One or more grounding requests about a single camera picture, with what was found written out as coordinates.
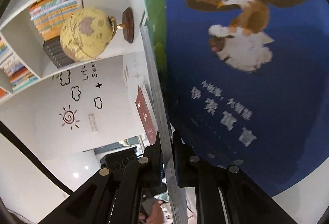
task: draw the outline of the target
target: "spiral sun drawing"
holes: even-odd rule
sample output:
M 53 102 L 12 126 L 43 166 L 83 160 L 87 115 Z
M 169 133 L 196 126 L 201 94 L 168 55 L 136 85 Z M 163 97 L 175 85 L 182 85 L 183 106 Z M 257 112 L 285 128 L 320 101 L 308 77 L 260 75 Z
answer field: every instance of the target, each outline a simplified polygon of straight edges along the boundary
M 63 110 L 65 111 L 64 115 L 60 114 L 60 116 L 62 116 L 64 123 L 62 124 L 62 127 L 65 124 L 68 124 L 72 130 L 72 126 L 76 126 L 77 128 L 79 128 L 79 126 L 76 124 L 76 122 L 80 122 L 80 120 L 76 120 L 75 118 L 75 113 L 77 112 L 77 110 L 75 110 L 74 112 L 71 111 L 71 106 L 68 106 L 68 110 L 66 110 L 63 107 Z

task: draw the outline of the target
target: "row of black books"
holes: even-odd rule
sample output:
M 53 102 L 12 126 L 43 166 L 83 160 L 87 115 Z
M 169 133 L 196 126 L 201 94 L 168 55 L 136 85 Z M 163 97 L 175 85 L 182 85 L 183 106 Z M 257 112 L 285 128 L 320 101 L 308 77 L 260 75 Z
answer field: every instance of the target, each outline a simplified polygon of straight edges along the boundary
M 60 36 L 45 41 L 42 48 L 57 68 L 62 68 L 74 63 L 74 61 L 63 52 L 60 46 Z

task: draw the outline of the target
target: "shelf board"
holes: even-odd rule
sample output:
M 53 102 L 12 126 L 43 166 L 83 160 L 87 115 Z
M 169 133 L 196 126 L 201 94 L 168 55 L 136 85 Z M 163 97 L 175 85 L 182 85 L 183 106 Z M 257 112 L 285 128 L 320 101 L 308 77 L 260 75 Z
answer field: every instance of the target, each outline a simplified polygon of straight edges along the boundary
M 11 0 L 0 19 L 0 30 L 3 29 L 14 17 L 36 1 L 37 0 Z

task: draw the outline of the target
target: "white chinese character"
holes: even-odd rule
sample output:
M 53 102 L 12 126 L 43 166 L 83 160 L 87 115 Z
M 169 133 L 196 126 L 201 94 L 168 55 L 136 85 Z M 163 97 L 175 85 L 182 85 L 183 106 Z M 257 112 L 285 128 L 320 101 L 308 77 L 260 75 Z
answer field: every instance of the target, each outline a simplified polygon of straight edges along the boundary
M 232 116 L 231 113 L 228 113 L 227 111 L 224 111 L 223 115 L 224 117 L 220 122 L 227 127 L 228 131 L 231 131 L 233 129 L 234 122 L 236 122 L 236 119 Z
M 217 109 L 217 103 L 214 102 L 214 100 L 211 100 L 210 98 L 207 98 L 206 102 L 206 107 L 205 110 L 207 110 L 208 113 L 211 115 L 215 115 L 215 110 Z
M 242 133 L 239 137 L 239 141 L 241 141 L 246 147 L 248 147 L 255 139 L 257 139 L 257 137 L 253 135 L 251 130 L 242 128 Z
M 234 108 L 234 104 L 235 104 L 234 98 L 231 98 L 228 99 L 228 103 L 226 105 L 231 105 L 231 108 Z
M 198 90 L 196 87 L 193 87 L 191 90 L 192 93 L 192 99 L 199 99 L 201 97 L 201 91 Z
M 214 90 L 215 90 L 215 86 L 213 84 L 208 84 L 207 86 L 207 90 L 210 92 L 210 93 L 213 93 Z
M 220 95 L 222 95 L 222 90 L 220 88 L 215 88 L 213 93 L 215 94 L 215 97 L 220 97 Z
M 241 114 L 242 111 L 243 111 L 243 109 L 244 109 L 244 106 L 243 106 L 241 103 L 237 102 L 237 103 L 235 104 L 235 109 L 234 109 L 234 111 L 236 111 L 238 114 Z
M 245 119 L 245 120 L 249 120 L 250 117 L 251 117 L 251 115 L 252 115 L 252 111 L 249 111 L 247 108 L 244 109 L 244 111 L 243 111 L 243 113 L 242 113 L 242 117 L 243 117 L 243 119 Z
M 207 80 L 204 80 L 201 85 L 203 88 L 206 88 L 208 86 Z

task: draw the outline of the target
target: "bookshelf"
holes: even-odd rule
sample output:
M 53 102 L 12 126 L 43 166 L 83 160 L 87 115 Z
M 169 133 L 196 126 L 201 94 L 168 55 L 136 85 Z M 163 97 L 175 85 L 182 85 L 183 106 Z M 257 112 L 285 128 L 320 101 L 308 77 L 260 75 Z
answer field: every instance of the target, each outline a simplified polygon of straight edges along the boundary
M 0 18 L 0 37 L 4 40 L 7 47 L 19 57 L 22 64 L 37 78 L 37 80 L 31 82 L 29 85 L 13 92 L 9 78 L 0 71 L 0 88 L 9 93 L 5 97 L 0 98 L 0 104 L 44 79 L 92 61 L 73 63 L 63 68 L 57 68 L 51 62 L 42 49 L 44 39 L 30 20 L 29 8 L 36 1 L 11 0 L 3 16 Z M 98 59 L 143 51 L 139 33 L 139 22 L 140 15 L 144 11 L 144 0 L 77 0 L 77 4 L 80 8 L 83 6 L 95 6 L 103 9 L 108 14 L 115 16 L 118 21 L 120 21 L 124 9 L 127 7 L 133 8 L 135 16 L 134 42 L 128 44 L 123 38 L 122 31 L 118 30 L 117 35 Z

